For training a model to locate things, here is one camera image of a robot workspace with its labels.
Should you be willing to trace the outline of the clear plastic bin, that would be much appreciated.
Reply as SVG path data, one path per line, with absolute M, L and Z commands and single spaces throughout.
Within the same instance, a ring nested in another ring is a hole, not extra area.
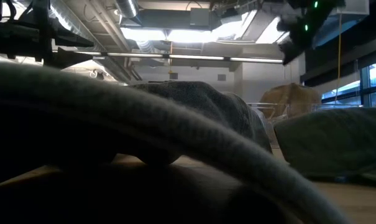
M 278 140 L 273 126 L 283 120 L 296 118 L 305 114 L 314 113 L 321 110 L 335 110 L 346 108 L 361 108 L 363 105 L 347 104 L 280 104 L 280 103 L 248 103 L 248 106 L 258 114 L 265 127 L 265 131 L 270 140 L 272 148 L 279 148 Z

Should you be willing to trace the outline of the dark framed window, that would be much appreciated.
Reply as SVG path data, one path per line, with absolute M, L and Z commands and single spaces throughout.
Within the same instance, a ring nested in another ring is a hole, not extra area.
M 354 80 L 322 94 L 321 102 L 332 107 L 345 106 L 376 108 L 376 63 L 356 69 Z

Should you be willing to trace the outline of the tan hat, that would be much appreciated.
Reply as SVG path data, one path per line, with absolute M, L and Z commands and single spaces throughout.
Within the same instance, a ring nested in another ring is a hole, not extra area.
M 291 83 L 266 91 L 261 99 L 260 111 L 266 118 L 286 114 L 289 118 L 312 112 L 313 106 L 321 104 L 321 95 L 308 86 Z

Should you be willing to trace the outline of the silver round air duct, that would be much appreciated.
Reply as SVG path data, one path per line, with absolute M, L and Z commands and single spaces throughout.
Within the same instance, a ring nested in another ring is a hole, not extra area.
M 139 13 L 139 5 L 136 0 L 115 0 L 116 7 L 122 17 L 133 18 Z

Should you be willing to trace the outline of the long linear ceiling lamp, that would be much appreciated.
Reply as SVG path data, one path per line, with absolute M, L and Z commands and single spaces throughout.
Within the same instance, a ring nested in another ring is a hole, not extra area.
M 282 64 L 282 59 L 273 58 L 252 58 L 252 57 L 223 57 L 209 55 L 180 55 L 180 54 L 142 54 L 142 53 L 125 53 L 125 52 L 82 52 L 77 53 L 88 54 L 95 57 L 132 57 L 132 58 L 163 58 L 163 59 L 183 59 L 183 60 L 209 60 L 209 61 L 225 61 L 225 62 L 244 62 L 244 63 L 271 63 Z

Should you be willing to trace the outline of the grey fuzzy hat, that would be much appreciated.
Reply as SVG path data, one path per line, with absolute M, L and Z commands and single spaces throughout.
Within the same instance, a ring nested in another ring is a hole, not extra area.
M 205 82 L 143 83 L 132 87 L 200 113 L 272 152 L 260 116 L 234 93 L 217 91 Z

